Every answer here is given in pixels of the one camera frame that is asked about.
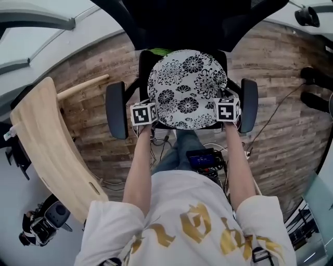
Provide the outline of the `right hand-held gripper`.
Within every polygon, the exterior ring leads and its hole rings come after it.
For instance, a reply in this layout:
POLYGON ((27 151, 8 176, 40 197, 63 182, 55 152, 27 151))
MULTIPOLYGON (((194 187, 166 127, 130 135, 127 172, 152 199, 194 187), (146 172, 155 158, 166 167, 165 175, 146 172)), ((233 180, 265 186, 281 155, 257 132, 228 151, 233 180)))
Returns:
POLYGON ((240 99, 237 93, 227 90, 227 96, 213 99, 215 117, 218 122, 237 122, 240 114, 240 99))

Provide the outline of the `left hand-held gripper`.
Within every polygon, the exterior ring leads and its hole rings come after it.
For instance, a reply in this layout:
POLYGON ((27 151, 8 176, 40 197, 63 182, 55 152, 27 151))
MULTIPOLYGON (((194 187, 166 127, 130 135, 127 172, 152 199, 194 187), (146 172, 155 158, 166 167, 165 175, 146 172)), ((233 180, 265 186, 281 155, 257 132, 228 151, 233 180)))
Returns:
POLYGON ((130 106, 132 126, 152 125, 158 121, 157 105, 150 99, 130 106))

